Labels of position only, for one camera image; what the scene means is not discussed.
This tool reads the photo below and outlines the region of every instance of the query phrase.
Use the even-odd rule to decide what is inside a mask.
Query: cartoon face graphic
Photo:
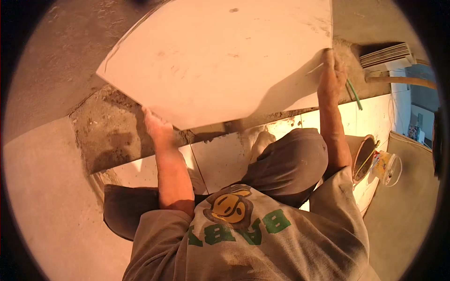
[[[234,229],[247,229],[253,211],[253,203],[247,196],[251,195],[250,187],[236,184],[226,187],[206,199],[211,208],[204,209],[203,214],[215,223],[228,223]]]

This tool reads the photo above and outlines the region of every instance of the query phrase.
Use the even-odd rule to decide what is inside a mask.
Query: hand
[[[152,137],[155,148],[173,146],[175,144],[175,136],[172,124],[163,120],[149,108],[142,107],[142,112],[144,113],[145,128],[150,137]]]
[[[319,100],[339,102],[339,93],[347,81],[347,71],[333,49],[325,49],[321,58],[323,65],[317,95]]]

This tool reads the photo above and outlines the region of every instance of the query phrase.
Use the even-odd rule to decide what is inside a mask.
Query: dusty t-shirt
[[[367,230],[346,167],[310,197],[310,212],[247,185],[209,196],[195,217],[141,216],[124,280],[357,280],[369,258]]]

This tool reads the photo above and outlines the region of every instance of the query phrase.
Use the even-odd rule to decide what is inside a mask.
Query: green lettering
[[[249,232],[248,230],[236,230],[236,232],[242,235],[242,237],[244,237],[250,245],[261,245],[261,229],[259,229],[260,223],[261,220],[259,218],[255,219],[252,224],[253,232]]]
[[[268,213],[262,219],[268,233],[278,233],[291,225],[291,222],[284,216],[283,210],[278,209]]]
[[[195,236],[195,234],[192,233],[194,230],[194,226],[191,225],[188,229],[188,245],[196,245],[199,247],[203,247],[203,242]]]
[[[213,224],[205,227],[205,242],[213,245],[222,241],[236,241],[230,228],[223,224]]]

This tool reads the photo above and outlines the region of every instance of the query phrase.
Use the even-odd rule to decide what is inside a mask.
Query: man
[[[294,129],[273,143],[270,134],[260,134],[253,148],[260,155],[244,178],[210,196],[194,195],[172,125],[143,109],[158,169],[158,194],[148,201],[155,204],[157,198],[159,210],[143,213],[135,234],[132,230],[124,280],[361,276],[369,240],[353,197],[351,155],[338,110],[347,73],[331,49],[322,62],[320,134]],[[325,182],[313,192],[321,178]],[[111,201],[106,197],[105,190],[105,208]],[[299,210],[307,199],[310,212]],[[113,219],[107,217],[105,210],[110,226]]]

